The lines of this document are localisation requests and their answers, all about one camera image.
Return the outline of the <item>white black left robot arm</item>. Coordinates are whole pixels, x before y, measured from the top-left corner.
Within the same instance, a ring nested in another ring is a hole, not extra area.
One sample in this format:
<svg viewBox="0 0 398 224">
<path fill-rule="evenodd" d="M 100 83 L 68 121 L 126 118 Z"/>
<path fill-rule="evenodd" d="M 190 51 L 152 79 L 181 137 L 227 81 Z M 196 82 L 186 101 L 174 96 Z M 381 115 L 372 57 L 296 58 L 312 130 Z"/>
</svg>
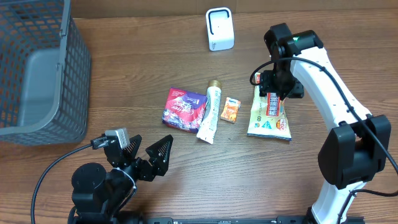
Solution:
<svg viewBox="0 0 398 224">
<path fill-rule="evenodd" d="M 167 135 L 146 149 L 149 160 L 137 157 L 142 138 L 136 135 L 126 144 L 117 136 L 102 135 L 91 141 L 103 148 L 112 169 L 99 163 L 80 166 L 72 175 L 72 201 L 68 223 L 145 223 L 141 212 L 122 208 L 137 192 L 139 180 L 152 182 L 168 171 L 172 135 Z"/>
</svg>

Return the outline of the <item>red purple pad pack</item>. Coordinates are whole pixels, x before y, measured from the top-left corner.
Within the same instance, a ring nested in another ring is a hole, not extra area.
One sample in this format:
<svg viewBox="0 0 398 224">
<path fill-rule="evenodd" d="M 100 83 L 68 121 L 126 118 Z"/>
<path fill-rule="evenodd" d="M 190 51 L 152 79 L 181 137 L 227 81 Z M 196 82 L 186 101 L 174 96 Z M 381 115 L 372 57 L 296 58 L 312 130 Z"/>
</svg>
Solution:
<svg viewBox="0 0 398 224">
<path fill-rule="evenodd" d="M 162 122 L 171 128 L 197 133 L 205 114 L 206 102 L 206 95 L 170 88 Z"/>
</svg>

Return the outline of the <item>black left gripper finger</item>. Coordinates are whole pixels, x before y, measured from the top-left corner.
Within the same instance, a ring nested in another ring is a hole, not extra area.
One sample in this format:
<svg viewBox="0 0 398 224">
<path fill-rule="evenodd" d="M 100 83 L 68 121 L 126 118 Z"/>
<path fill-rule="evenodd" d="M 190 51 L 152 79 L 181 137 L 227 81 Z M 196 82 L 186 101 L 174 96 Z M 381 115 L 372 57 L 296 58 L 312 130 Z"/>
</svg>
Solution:
<svg viewBox="0 0 398 224">
<path fill-rule="evenodd" d="M 152 166 L 153 176 L 164 176 L 168 171 L 173 140 L 172 135 L 169 134 L 146 149 L 150 157 L 149 163 Z"/>
<path fill-rule="evenodd" d="M 132 161 L 136 158 L 136 154 L 141 144 L 142 137 L 141 135 L 138 134 L 135 135 L 134 137 L 131 137 L 129 141 L 130 145 L 128 145 L 128 147 L 123 149 L 123 155 L 127 160 Z"/>
</svg>

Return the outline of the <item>small orange snack packet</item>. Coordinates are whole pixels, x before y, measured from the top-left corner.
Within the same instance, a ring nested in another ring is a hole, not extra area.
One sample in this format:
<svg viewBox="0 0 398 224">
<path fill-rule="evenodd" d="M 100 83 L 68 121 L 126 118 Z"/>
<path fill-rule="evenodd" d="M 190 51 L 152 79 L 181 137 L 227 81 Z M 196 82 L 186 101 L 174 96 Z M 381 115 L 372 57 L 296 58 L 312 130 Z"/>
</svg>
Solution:
<svg viewBox="0 0 398 224">
<path fill-rule="evenodd" d="M 235 123 L 240 106 L 241 102 L 239 100 L 227 97 L 220 118 L 230 123 Z"/>
</svg>

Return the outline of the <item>orange blue snack bag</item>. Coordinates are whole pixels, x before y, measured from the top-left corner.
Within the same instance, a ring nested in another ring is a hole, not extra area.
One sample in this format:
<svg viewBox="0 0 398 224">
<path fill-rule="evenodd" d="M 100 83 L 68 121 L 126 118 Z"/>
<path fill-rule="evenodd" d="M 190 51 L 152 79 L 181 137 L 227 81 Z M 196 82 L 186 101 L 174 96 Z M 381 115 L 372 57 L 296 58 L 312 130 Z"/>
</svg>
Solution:
<svg viewBox="0 0 398 224">
<path fill-rule="evenodd" d="M 247 135 L 292 140 L 284 101 L 281 101 L 275 93 L 260 96 L 259 86 L 254 87 Z"/>
</svg>

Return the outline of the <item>white conditioner tube gold cap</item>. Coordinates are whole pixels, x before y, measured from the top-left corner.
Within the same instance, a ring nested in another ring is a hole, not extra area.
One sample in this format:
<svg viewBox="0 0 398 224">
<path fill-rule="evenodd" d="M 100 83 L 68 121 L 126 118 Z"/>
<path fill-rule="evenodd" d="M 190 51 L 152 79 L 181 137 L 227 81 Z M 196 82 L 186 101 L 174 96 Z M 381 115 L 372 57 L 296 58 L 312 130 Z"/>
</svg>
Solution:
<svg viewBox="0 0 398 224">
<path fill-rule="evenodd" d="M 221 83 L 218 80 L 210 80 L 208 82 L 206 97 L 205 114 L 197 132 L 197 138 L 209 144 L 213 144 L 221 102 Z"/>
</svg>

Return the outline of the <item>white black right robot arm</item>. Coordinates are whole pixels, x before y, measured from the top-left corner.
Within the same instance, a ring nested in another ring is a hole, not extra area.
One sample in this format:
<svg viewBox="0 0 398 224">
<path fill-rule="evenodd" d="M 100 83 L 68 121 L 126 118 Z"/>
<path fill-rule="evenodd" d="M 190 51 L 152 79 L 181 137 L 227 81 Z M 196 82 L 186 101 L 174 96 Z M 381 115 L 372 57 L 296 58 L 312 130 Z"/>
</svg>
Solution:
<svg viewBox="0 0 398 224">
<path fill-rule="evenodd" d="M 272 69 L 260 65 L 250 77 L 259 95 L 275 94 L 280 100 L 310 95 L 328 130 L 317 159 L 324 178 L 317 200 L 304 216 L 279 216 L 277 223 L 363 223 L 347 212 L 366 184 L 393 162 L 389 120 L 372 115 L 354 97 L 314 31 L 293 34 L 287 24 L 277 24 L 264 42 Z"/>
</svg>

